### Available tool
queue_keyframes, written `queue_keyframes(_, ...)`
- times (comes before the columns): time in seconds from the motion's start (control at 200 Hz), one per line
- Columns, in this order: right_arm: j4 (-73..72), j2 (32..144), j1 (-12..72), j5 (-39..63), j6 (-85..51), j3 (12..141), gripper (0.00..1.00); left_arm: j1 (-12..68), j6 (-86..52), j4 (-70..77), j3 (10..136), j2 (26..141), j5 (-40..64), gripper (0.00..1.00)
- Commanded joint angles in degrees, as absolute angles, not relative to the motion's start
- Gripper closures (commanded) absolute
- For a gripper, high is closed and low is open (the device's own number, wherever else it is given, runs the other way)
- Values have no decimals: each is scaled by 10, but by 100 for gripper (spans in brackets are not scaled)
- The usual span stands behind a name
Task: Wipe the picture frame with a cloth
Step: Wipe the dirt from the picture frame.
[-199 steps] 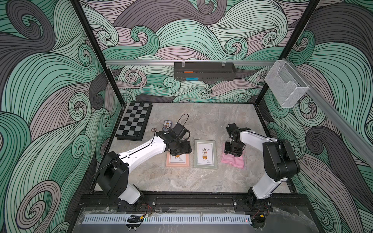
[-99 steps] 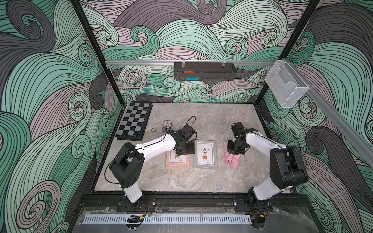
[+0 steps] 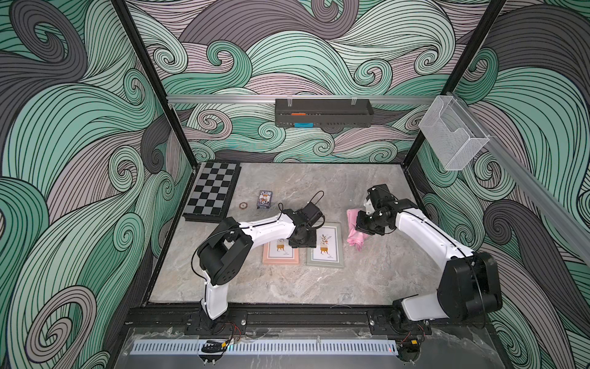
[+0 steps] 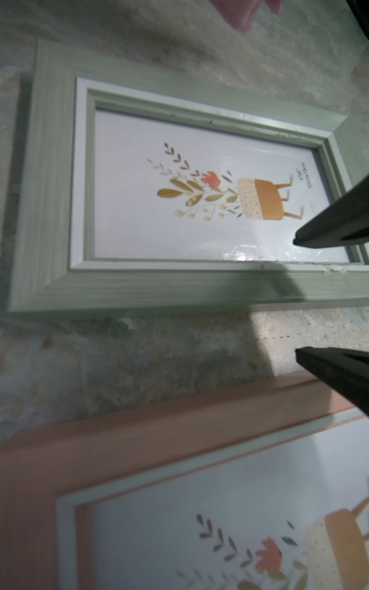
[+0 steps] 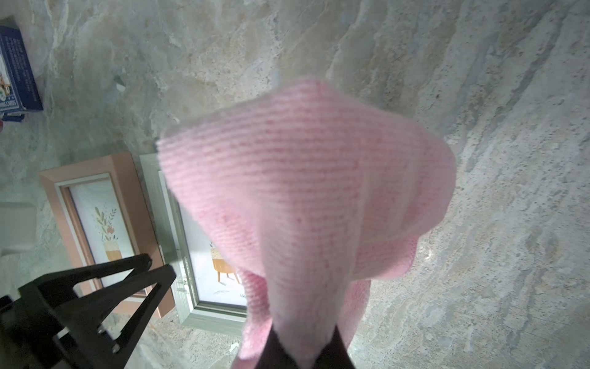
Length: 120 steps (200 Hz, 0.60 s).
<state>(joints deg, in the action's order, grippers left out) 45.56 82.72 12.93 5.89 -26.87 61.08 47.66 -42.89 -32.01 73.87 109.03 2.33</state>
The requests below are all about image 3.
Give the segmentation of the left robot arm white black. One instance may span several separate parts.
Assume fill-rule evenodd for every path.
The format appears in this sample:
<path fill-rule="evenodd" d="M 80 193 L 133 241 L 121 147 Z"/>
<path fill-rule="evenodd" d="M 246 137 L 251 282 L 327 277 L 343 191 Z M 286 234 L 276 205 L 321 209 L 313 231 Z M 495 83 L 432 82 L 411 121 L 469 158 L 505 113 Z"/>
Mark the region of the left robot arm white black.
<path fill-rule="evenodd" d="M 239 222 L 232 217 L 221 221 L 196 250 L 205 280 L 201 305 L 208 318 L 215 321 L 227 311 L 229 283 L 252 250 L 280 239 L 294 248 L 315 248 L 317 230 L 324 223 L 325 215 L 312 202 L 259 221 Z"/>

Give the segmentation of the green picture frame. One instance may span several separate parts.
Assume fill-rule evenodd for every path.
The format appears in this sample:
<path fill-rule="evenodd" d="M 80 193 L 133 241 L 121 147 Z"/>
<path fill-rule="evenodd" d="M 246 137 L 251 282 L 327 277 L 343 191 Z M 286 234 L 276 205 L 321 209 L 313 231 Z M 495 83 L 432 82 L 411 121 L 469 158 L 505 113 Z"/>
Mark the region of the green picture frame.
<path fill-rule="evenodd" d="M 325 223 L 316 230 L 317 245 L 307 251 L 306 265 L 344 268 L 344 250 L 340 223 Z"/>

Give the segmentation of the pink cloth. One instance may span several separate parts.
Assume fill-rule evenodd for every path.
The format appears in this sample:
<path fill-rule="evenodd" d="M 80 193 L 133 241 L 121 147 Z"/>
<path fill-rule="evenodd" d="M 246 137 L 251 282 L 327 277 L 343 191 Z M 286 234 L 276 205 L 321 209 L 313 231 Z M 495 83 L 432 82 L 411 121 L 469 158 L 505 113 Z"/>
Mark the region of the pink cloth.
<path fill-rule="evenodd" d="M 359 214 L 359 209 L 349 209 L 347 210 L 347 221 L 349 226 L 349 234 L 347 236 L 347 244 L 360 252 L 363 247 L 364 243 L 370 235 L 367 235 L 361 231 L 356 229 L 357 226 L 357 216 Z"/>

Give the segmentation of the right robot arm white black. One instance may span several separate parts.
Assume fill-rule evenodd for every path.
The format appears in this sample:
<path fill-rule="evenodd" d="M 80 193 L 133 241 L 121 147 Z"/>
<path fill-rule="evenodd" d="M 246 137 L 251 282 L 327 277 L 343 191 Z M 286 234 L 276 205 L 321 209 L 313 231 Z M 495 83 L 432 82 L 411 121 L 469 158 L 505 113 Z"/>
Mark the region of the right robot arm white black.
<path fill-rule="evenodd" d="M 356 217 L 356 230 L 384 236 L 399 231 L 412 239 L 442 271 L 439 286 L 428 295 L 396 302 L 401 324 L 410 321 L 463 322 L 498 311 L 503 306 L 499 266 L 487 252 L 475 252 L 445 233 L 410 199 L 399 199 L 388 187 L 367 190 L 365 209 Z"/>

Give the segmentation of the pink picture frame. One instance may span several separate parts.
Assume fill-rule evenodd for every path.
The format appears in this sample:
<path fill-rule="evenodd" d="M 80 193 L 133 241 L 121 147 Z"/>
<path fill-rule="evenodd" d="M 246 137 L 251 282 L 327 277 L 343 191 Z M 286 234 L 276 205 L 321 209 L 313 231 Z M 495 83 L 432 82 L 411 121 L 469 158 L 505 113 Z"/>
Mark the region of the pink picture frame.
<path fill-rule="evenodd" d="M 263 246 L 263 264 L 300 264 L 299 252 L 292 248 L 286 238 L 268 242 Z"/>

